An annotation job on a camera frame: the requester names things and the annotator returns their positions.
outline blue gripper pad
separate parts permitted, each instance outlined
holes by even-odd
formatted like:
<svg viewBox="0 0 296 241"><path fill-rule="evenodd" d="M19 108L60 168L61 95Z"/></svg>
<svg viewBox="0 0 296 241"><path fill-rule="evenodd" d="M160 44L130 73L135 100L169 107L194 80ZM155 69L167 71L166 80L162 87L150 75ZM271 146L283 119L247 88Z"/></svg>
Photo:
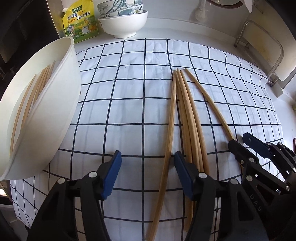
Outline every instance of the blue gripper pad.
<svg viewBox="0 0 296 241"><path fill-rule="evenodd" d="M251 147L255 152L257 152L263 158L269 158L269 159L272 158L268 145L262 142L261 140L259 140L258 138L254 137L249 132L245 133L242 136L242 140L244 144Z"/></svg>
<svg viewBox="0 0 296 241"><path fill-rule="evenodd" d="M117 150L111 161L102 163L97 171L103 182L103 192L101 196L104 200L111 195L120 167L121 152Z"/></svg>
<svg viewBox="0 0 296 241"><path fill-rule="evenodd" d="M185 159L180 151L175 153L174 158L175 168L177 170L180 182L183 187L184 194L189 197L191 200L193 199L193 181L195 177L191 175L190 168L195 168L195 165L191 167L190 163L186 163Z"/></svg>

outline metal tube frame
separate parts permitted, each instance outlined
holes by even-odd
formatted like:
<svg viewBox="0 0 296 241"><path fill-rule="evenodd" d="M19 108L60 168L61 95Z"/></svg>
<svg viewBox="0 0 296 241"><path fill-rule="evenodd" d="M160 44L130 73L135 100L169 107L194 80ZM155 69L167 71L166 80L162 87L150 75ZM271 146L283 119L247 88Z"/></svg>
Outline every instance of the metal tube frame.
<svg viewBox="0 0 296 241"><path fill-rule="evenodd" d="M281 45L281 43L274 36L272 36L266 29L264 29L262 26L260 26L258 23L254 22L253 20L249 20L249 19L245 21L244 27L243 27L243 29L242 29L239 37L236 39L235 44L234 44L235 47L238 46L238 44L239 44L239 42L240 42L240 40L242 38L242 35L243 35L243 33L244 33L245 29L246 29L246 26L249 23L254 24L258 28L260 28L263 32L265 32L268 36L270 36L279 45L279 47L281 49L281 54L280 54L278 60L276 61L276 63L274 64L274 66L271 68L271 70L267 74L267 78L269 79L271 77L271 75L275 73L275 70L277 69L277 67L280 65L280 63L282 62L282 60L284 58L284 48Z"/></svg>

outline cartoon chicken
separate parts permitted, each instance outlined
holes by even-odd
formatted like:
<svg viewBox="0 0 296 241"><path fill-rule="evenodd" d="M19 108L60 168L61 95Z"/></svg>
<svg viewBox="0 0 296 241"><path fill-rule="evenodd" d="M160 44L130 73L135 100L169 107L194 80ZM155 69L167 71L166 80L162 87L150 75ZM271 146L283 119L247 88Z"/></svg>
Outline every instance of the cartoon chicken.
<svg viewBox="0 0 296 241"><path fill-rule="evenodd" d="M82 26L82 33L83 34L88 34L92 30L94 30L95 28L96 28L96 26L92 25L88 18L84 19L84 23L83 23L83 26Z"/></svg>

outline table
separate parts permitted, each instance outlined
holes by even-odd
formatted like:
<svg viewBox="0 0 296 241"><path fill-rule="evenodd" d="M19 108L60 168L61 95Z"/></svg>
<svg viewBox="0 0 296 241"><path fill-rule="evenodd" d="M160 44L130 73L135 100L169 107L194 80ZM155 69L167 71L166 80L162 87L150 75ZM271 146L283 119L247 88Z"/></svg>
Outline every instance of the table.
<svg viewBox="0 0 296 241"><path fill-rule="evenodd" d="M59 177L79 179L122 153L112 194L101 203L113 241L144 240L157 201L168 128L172 71L188 68L212 97L237 141L249 132L264 142L283 139L280 122L265 90L267 78L256 66L229 53L170 39L133 39L92 45L77 53L81 95L68 132L51 163L26 180L11 181L17 217L31 226ZM194 83L188 81L205 137L210 174L218 180L241 172L227 148L222 126ZM176 106L172 153L184 152ZM268 159L260 164L283 180ZM79 199L75 214L85 240ZM217 238L216 201L211 240ZM155 240L184 240L185 198L171 159L167 190Z"/></svg>

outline bundle of chopsticks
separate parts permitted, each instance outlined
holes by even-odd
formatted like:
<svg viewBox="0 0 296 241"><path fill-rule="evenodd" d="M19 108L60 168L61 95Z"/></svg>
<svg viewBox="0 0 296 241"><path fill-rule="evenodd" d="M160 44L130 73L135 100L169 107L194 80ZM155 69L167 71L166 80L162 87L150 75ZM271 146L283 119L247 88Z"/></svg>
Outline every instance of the bundle of chopsticks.
<svg viewBox="0 0 296 241"><path fill-rule="evenodd" d="M31 86L32 84L34 83L33 85L33 88L32 88L32 91L30 93L30 96L29 96L29 99L27 101L27 105L25 107L25 110L24 110L24 114L23 114L23 118L22 118L22 121L21 121L21 124L20 124L20 130L23 128L27 118L28 118L28 115L29 115L29 112L31 110L31 108L34 106L35 102L37 101L39 95L42 93L42 90L43 88L45 87L45 85L47 84L48 80L50 79L51 75L52 75L52 70L54 68L54 64L55 64L55 61L53 62L52 65L48 65L46 66L40 73L39 77L37 78L37 80L35 81L37 75L35 75L33 77L33 79L30 81L29 83L29 86L22 98L22 101L21 101L21 104L19 106L19 109L17 111L17 115L16 115L16 118L15 118L15 123L14 123L14 126L13 126L13 129L12 129L12 136L11 136L11 142L10 142L10 155L12 154L12 151L13 151L13 147L14 147L14 142L15 142L15 135L16 135L16 129L17 129L17 124L18 124L18 121L19 121L19 118L20 118L20 114L22 112L22 108L23 108L23 105L25 103L25 100L26 100L26 97L31 89Z"/></svg>
<svg viewBox="0 0 296 241"><path fill-rule="evenodd" d="M231 130L229 129L225 119L221 115L220 111L216 107L215 103L199 83L199 81L193 76L193 74L185 69L185 72L190 77L191 81L195 83L199 91L203 94L205 100L208 102L216 117L221 122L224 131L228 137L228 140L234 139ZM160 180L160 188L158 193L158 199L156 204L156 209L154 212L153 222L148 232L147 240L154 241L157 227L159 223L159 218L161 214L161 209L163 206L166 184L168 179L169 162L172 152L173 143L173 130L174 130L174 117L175 117L175 105L176 98L179 99L179 110L181 115L181 122L183 124L183 140L185 144L185 153L187 162L193 163L199 172L204 172L207 175L210 174L209 165L207 161L207 152L205 146L205 140L202 133L202 128L200 120L197 114L197 110L194 104L193 97L190 92L190 88L186 81L184 72L179 69L173 73L173 84L171 92L171 103L170 103L170 117L168 124L168 134L166 141L166 151L163 164L163 172ZM188 232L190 223L193 218L195 204L188 198L186 198L186 209L187 209L187 220L184 225L184 230Z"/></svg>

